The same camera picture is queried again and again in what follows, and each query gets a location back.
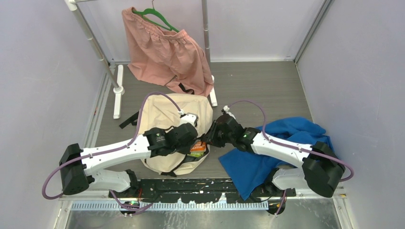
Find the green treehouse paperback book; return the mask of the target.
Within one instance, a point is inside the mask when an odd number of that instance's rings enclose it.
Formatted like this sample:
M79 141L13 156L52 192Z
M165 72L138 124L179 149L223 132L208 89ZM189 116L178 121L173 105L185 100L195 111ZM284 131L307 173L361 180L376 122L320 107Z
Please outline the green treehouse paperback book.
M201 157L204 155L204 152L190 152L188 154L188 156L192 156L192 157Z

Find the orange comic paperback book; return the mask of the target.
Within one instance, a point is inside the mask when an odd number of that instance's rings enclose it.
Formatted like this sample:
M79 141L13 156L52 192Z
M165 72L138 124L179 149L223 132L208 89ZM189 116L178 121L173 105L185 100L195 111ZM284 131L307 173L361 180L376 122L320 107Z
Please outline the orange comic paperback book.
M207 149L206 143L202 141L198 141L194 144L194 146L190 149L190 153L199 153L205 152Z

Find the beige canvas backpack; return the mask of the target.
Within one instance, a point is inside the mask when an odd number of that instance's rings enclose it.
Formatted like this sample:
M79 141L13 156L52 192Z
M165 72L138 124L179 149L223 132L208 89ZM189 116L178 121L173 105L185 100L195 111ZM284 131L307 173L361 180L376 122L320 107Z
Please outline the beige canvas backpack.
M196 126L198 137L209 130L213 120L213 109L208 98L200 95L178 93L171 93L168 97L185 113L198 115L199 119ZM138 118L139 112L136 112L122 122L119 127L123 129L129 124L133 126L139 125L139 134L143 134L153 127L168 129L171 126L178 125L180 121L177 107L163 95L149 96L142 110L141 121L138 121ZM143 159L141 162L146 168L160 175L176 177L193 172L207 158L209 152L210 147L207 146L204 155L201 157L192 157L188 156L188 154L176 152L168 156Z

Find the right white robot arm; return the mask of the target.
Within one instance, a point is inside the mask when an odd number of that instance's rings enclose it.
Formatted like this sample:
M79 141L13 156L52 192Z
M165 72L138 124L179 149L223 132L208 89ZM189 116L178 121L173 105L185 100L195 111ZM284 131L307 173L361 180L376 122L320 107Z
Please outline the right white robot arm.
M330 198L348 168L323 142L309 145L283 140L258 128L242 127L229 114L214 120L202 135L202 141L215 147L232 144L242 152L273 157L292 165L293 169L277 169L265 183L266 192L271 196L277 196L284 189L303 186Z

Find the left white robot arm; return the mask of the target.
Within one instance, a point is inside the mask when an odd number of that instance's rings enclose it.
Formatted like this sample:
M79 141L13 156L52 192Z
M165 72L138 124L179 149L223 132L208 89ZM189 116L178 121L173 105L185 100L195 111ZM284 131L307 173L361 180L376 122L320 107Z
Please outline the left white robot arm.
M196 128L185 123L167 131L154 127L138 135L134 142L119 142L107 146L81 149L79 144L69 145L60 159L62 192L75 195L89 188L112 189L128 197L139 191L133 172L114 173L106 168L131 160L187 154L195 141Z

